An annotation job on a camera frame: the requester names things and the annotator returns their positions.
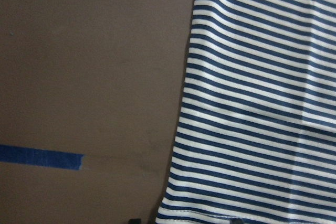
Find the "left gripper right finger tip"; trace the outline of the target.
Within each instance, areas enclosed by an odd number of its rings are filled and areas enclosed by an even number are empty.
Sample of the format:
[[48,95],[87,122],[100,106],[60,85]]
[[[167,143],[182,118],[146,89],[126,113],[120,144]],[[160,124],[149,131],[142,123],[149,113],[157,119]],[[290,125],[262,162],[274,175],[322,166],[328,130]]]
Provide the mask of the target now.
[[234,218],[230,220],[230,224],[243,224],[242,219]]

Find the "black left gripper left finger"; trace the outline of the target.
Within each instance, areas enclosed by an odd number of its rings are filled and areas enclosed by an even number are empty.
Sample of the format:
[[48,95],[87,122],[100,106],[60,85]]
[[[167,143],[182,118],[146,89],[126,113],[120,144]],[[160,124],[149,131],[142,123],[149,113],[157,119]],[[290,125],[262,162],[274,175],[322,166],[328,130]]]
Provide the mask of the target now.
[[141,224],[142,220],[141,219],[130,219],[128,221],[128,224]]

